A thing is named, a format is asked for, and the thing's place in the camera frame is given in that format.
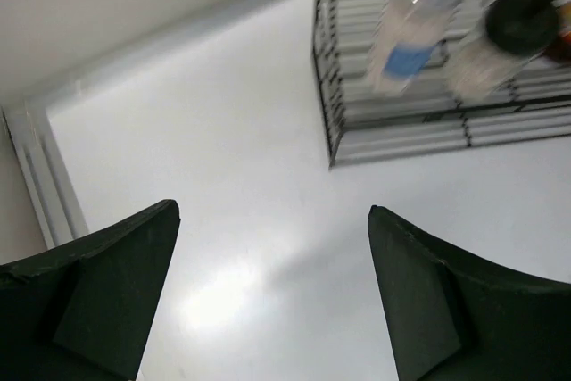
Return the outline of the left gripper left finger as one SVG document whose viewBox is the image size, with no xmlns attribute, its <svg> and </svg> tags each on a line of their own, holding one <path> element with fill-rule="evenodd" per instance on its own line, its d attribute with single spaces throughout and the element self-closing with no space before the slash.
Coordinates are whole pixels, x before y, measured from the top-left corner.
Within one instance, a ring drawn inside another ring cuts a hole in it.
<svg viewBox="0 0 571 381">
<path fill-rule="evenodd" d="M 1 267 L 3 380 L 134 380 L 177 242 L 162 200 Z"/>
</svg>

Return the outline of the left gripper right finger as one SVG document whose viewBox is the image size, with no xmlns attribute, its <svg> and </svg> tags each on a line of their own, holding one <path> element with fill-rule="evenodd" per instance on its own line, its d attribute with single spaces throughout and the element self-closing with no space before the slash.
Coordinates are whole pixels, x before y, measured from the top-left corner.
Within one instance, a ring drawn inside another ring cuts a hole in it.
<svg viewBox="0 0 571 381">
<path fill-rule="evenodd" d="M 400 380 L 568 380 L 570 285 L 488 261 L 385 207 L 368 239 Z"/>
</svg>

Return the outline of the black lid white bottle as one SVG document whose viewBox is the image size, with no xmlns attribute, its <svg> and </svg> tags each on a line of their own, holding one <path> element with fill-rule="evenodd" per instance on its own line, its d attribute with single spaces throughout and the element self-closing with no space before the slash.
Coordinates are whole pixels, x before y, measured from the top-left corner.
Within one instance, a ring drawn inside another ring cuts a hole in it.
<svg viewBox="0 0 571 381">
<path fill-rule="evenodd" d="M 556 0 L 494 0 L 444 65 L 459 100 L 487 97 L 542 54 L 559 36 Z"/>
</svg>

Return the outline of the red lid jar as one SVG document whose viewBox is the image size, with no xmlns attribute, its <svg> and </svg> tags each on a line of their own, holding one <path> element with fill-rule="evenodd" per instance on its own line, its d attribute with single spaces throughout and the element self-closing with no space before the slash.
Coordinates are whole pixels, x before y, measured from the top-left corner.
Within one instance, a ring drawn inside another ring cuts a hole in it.
<svg viewBox="0 0 571 381">
<path fill-rule="evenodd" d="M 543 55 L 552 62 L 559 64 L 570 64 L 570 2 L 562 4 L 558 8 L 559 33 Z"/>
</svg>

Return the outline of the silver lid blue label bottle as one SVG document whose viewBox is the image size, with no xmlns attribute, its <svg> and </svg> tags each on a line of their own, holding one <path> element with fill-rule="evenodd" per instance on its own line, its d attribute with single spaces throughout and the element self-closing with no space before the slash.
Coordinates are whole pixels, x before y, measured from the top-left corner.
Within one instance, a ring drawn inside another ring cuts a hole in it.
<svg viewBox="0 0 571 381">
<path fill-rule="evenodd" d="M 368 53 L 366 78 L 380 95 L 399 95 L 442 41 L 462 0 L 386 0 Z"/>
</svg>

